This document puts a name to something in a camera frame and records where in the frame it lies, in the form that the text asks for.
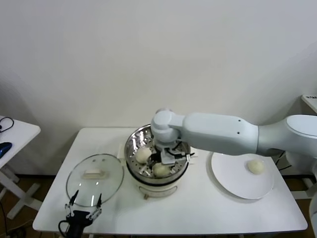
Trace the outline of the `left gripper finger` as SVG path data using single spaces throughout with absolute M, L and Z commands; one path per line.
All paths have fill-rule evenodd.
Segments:
M 75 194 L 70 198 L 70 201 L 65 204 L 64 208 L 67 216 L 74 216 L 74 212 L 72 211 L 72 207 L 75 203 L 79 190 L 75 192 Z
M 101 205 L 102 205 L 102 194 L 100 194 L 100 196 L 98 198 L 95 210 L 93 212 L 91 212 L 87 216 L 87 218 L 88 219 L 96 219 L 102 213 Z

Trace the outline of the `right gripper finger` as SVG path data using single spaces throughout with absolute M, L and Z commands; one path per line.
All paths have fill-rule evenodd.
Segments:
M 160 153 L 153 153 L 148 159 L 148 166 L 154 166 L 156 163 L 161 162 Z
M 191 156 L 185 155 L 182 158 L 175 159 L 175 164 L 173 166 L 173 171 L 180 172 L 187 168 L 188 163 L 190 162 Z

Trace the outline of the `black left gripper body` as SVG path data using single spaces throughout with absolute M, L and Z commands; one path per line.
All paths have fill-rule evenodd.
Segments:
M 89 219 L 90 213 L 86 211 L 73 211 L 73 216 L 67 216 L 66 220 L 69 224 L 69 228 L 66 232 L 67 238 L 80 238 L 86 227 L 93 223 L 93 220 Z

